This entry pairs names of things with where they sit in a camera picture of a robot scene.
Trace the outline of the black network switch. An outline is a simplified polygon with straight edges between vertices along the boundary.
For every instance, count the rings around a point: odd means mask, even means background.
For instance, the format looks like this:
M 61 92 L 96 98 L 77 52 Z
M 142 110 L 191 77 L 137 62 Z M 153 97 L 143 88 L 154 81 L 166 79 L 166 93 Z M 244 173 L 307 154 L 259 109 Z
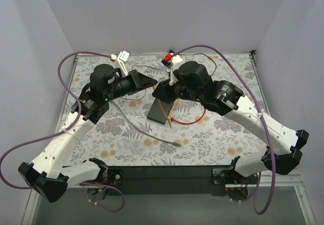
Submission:
M 172 107 L 173 107 L 173 103 L 167 104 L 167 103 L 161 102 L 161 105 L 162 105 L 166 115 L 168 116 L 171 112 Z M 148 120 L 152 120 L 159 124 L 166 123 L 167 118 L 165 117 L 165 115 L 160 107 L 158 99 L 154 100 L 146 117 Z

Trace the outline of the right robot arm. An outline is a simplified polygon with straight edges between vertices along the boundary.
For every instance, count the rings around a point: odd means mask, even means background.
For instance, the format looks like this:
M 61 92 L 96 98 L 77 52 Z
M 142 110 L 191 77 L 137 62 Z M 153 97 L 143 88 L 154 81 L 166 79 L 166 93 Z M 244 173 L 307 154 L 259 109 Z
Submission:
M 168 104 L 176 99 L 198 102 L 240 124 L 264 143 L 272 142 L 258 153 L 235 157 L 229 168 L 219 174 L 223 181 L 234 183 L 267 170 L 287 175 L 300 163 L 308 132 L 289 129 L 268 114 L 259 113 L 241 89 L 229 81 L 212 80 L 206 67 L 196 61 L 183 63 L 169 79 L 157 85 L 152 95 Z

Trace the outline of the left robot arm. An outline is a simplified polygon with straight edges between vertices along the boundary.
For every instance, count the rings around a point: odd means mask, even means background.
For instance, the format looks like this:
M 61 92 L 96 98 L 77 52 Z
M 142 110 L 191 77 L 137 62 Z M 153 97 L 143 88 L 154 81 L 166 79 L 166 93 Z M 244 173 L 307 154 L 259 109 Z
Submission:
M 109 101 L 132 95 L 157 84 L 149 76 L 130 71 L 126 76 L 118 68 L 101 64 L 94 68 L 87 83 L 68 114 L 61 134 L 53 138 L 30 163 L 23 162 L 18 171 L 25 182 L 50 203 L 60 199 L 67 189 L 83 182 L 103 184 L 107 180 L 105 162 L 90 158 L 82 164 L 64 167 L 64 163 L 81 141 L 109 110 Z

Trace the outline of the floral patterned table mat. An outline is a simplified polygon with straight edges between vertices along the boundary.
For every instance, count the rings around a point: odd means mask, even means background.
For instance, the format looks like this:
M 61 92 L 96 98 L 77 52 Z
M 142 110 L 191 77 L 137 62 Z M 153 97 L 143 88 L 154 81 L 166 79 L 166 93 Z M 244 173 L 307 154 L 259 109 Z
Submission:
M 250 87 L 262 109 L 266 109 L 259 81 L 250 54 L 228 54 L 231 62 L 245 83 Z M 128 71 L 137 70 L 157 81 L 167 78 L 167 68 L 160 60 L 162 55 L 130 55 L 125 63 Z M 242 83 L 218 55 L 188 55 L 185 61 L 204 64 L 213 80 L 228 80 L 244 91 Z M 78 96 L 91 72 L 99 64 L 112 64 L 108 58 L 77 56 L 70 89 Z M 211 111 L 197 123 L 182 125 L 159 124 L 147 119 L 154 102 L 152 88 L 134 95 L 118 98 L 109 103 L 110 109 L 101 117 L 73 149 L 64 166 L 74 166 L 89 158 L 98 158 L 107 165 L 211 165 L 229 164 L 237 155 L 247 156 L 265 148 L 265 144 L 241 125 Z M 137 131 L 120 113 L 138 127 Z M 179 100 L 171 117 L 190 123 L 198 120 L 204 108 L 199 103 Z

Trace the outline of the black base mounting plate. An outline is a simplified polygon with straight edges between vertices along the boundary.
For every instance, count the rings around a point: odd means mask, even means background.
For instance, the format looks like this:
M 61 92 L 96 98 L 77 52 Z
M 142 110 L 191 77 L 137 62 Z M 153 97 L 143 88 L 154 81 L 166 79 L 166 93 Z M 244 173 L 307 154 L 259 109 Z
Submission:
M 108 185 L 124 195 L 187 195 L 209 194 L 245 199 L 248 185 L 255 185 L 257 174 L 247 178 L 227 177 L 227 165 L 217 166 L 116 166 L 110 167 L 107 177 L 98 187 Z

